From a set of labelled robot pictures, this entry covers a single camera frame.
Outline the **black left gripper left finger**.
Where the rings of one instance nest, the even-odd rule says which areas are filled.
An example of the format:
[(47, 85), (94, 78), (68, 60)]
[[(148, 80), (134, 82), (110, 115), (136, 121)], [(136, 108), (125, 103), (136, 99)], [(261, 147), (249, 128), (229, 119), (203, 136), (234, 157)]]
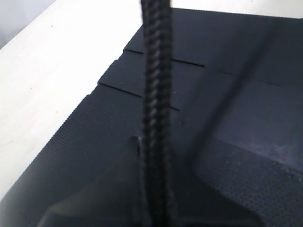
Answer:
[(138, 190), (127, 184), (93, 184), (54, 204), (39, 227), (145, 227)]

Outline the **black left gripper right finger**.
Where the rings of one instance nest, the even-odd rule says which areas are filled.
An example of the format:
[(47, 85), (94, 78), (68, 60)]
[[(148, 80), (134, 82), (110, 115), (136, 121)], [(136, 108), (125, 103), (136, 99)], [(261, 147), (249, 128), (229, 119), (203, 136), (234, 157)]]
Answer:
[(173, 177), (177, 221), (183, 227), (259, 227), (251, 210), (222, 196), (194, 175)]

